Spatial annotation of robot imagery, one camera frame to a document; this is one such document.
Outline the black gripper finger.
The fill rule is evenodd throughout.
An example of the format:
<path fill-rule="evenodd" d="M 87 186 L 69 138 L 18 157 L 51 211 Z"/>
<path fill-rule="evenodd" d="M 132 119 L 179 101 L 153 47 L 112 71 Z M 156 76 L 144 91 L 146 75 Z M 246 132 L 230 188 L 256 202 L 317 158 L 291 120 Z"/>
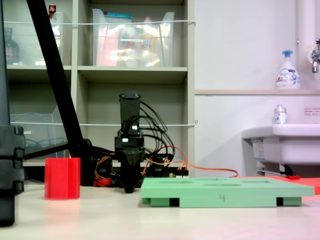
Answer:
<path fill-rule="evenodd" d="M 120 183 L 126 193 L 132 193 L 132 177 L 131 168 L 126 159 L 126 156 L 122 153 L 117 154 L 118 161 L 120 162 Z"/>
<path fill-rule="evenodd" d="M 144 177 L 141 174 L 141 162 L 144 161 L 144 155 L 144 152 L 138 152 L 134 155 L 133 163 L 130 166 L 130 193 L 133 193 L 135 188 L 142 184 Z"/>

